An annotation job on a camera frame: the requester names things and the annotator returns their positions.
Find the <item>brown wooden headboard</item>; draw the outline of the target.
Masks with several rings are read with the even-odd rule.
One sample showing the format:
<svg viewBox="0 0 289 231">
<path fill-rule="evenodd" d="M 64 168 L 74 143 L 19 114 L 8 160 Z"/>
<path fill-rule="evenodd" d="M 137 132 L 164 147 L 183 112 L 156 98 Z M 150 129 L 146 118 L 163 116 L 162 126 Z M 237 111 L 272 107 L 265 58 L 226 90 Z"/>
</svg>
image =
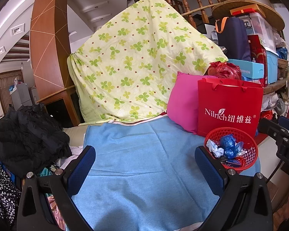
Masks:
<svg viewBox="0 0 289 231">
<path fill-rule="evenodd" d="M 63 103 L 62 110 L 71 126 L 80 124 L 72 96 L 75 85 L 69 75 L 67 58 L 67 0 L 35 0 L 29 32 L 30 58 L 40 103 Z"/>
</svg>

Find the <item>colourful clothes pile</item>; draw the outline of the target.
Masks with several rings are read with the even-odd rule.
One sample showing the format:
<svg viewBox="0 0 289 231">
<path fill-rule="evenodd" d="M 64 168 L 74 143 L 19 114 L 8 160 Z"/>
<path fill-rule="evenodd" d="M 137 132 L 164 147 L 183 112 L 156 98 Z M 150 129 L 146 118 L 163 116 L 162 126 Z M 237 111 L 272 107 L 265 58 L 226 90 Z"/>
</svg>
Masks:
<svg viewBox="0 0 289 231">
<path fill-rule="evenodd" d="M 0 230 L 17 229 L 21 191 L 13 184 L 0 163 Z"/>
</svg>

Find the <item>red Nilrich paper bag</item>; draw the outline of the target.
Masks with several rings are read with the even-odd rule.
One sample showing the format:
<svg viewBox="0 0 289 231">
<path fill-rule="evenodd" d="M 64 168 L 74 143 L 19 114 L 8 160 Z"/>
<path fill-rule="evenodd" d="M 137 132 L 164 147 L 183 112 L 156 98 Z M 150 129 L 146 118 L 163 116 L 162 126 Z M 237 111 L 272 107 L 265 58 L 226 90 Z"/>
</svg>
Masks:
<svg viewBox="0 0 289 231">
<path fill-rule="evenodd" d="M 202 78 L 198 81 L 199 136 L 232 127 L 254 137 L 260 119 L 263 87 L 237 79 Z"/>
</svg>

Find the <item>black plastic bag pile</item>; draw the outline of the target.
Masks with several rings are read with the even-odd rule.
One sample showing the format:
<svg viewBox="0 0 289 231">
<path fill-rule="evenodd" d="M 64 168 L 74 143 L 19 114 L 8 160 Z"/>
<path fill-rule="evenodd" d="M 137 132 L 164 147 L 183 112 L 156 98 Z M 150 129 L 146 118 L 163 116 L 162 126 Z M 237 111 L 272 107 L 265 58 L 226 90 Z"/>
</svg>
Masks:
<svg viewBox="0 0 289 231">
<path fill-rule="evenodd" d="M 70 138 L 42 105 L 10 106 L 0 119 L 0 162 L 17 177 L 72 155 Z"/>
</svg>

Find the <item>light blue cardboard box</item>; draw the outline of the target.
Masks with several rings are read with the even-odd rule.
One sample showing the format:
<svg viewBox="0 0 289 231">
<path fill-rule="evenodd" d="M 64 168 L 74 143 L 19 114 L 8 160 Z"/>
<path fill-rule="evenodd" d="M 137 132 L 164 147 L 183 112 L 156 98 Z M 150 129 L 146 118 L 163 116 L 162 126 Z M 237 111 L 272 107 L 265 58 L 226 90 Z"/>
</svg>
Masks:
<svg viewBox="0 0 289 231">
<path fill-rule="evenodd" d="M 229 59 L 229 63 L 239 66 L 241 74 L 251 79 L 261 79 L 264 77 L 264 65 L 247 60 Z"/>
</svg>

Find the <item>red plastic mesh basket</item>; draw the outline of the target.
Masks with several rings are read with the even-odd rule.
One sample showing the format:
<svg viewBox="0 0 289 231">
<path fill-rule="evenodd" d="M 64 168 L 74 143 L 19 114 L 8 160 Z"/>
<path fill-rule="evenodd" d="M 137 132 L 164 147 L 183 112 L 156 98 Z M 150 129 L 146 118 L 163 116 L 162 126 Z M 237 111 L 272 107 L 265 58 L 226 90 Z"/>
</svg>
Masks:
<svg viewBox="0 0 289 231">
<path fill-rule="evenodd" d="M 258 159 L 255 140 L 246 132 L 232 127 L 220 127 L 209 132 L 204 147 L 224 168 L 232 168 L 238 173 L 251 168 Z"/>
</svg>

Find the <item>blue plastic bag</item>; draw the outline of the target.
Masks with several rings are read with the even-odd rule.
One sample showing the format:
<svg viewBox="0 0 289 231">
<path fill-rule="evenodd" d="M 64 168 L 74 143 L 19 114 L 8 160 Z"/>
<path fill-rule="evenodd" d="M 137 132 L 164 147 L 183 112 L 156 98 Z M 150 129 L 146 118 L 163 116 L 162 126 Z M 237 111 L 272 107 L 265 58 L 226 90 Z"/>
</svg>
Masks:
<svg viewBox="0 0 289 231">
<path fill-rule="evenodd" d="M 236 142 L 233 134 L 225 135 L 220 138 L 220 147 L 224 149 L 224 156 L 227 159 L 234 159 L 241 155 L 244 142 Z"/>
</svg>

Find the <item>pink pillow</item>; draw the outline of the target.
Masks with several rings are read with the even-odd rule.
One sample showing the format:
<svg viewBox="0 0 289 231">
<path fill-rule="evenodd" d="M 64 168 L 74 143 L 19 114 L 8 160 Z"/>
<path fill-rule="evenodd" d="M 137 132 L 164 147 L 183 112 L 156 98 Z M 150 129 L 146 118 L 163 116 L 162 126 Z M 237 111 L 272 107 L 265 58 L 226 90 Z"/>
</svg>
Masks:
<svg viewBox="0 0 289 231">
<path fill-rule="evenodd" d="M 200 76 L 178 72 L 171 90 L 166 113 L 173 122 L 187 132 L 197 133 L 198 129 L 198 81 L 215 76 Z"/>
</svg>

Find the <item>green clover quilt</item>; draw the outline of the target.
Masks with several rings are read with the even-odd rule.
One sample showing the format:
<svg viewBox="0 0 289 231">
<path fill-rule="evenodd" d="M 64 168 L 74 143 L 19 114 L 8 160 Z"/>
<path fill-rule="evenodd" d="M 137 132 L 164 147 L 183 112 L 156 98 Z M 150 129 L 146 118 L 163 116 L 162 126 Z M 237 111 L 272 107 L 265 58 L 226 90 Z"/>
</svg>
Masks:
<svg viewBox="0 0 289 231">
<path fill-rule="evenodd" d="M 140 0 L 67 59 L 87 124 L 133 123 L 166 111 L 177 73 L 204 75 L 220 47 L 165 0 Z"/>
</svg>

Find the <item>red crumpled plastic bag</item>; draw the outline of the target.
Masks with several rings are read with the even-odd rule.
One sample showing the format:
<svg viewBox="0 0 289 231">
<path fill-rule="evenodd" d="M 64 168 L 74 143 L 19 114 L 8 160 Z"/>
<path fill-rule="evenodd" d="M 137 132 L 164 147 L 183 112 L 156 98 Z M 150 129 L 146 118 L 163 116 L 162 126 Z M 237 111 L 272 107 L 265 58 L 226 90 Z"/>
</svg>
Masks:
<svg viewBox="0 0 289 231">
<path fill-rule="evenodd" d="M 222 79 L 242 79 L 242 74 L 239 66 L 227 62 L 213 62 L 208 67 L 207 74 Z"/>
</svg>

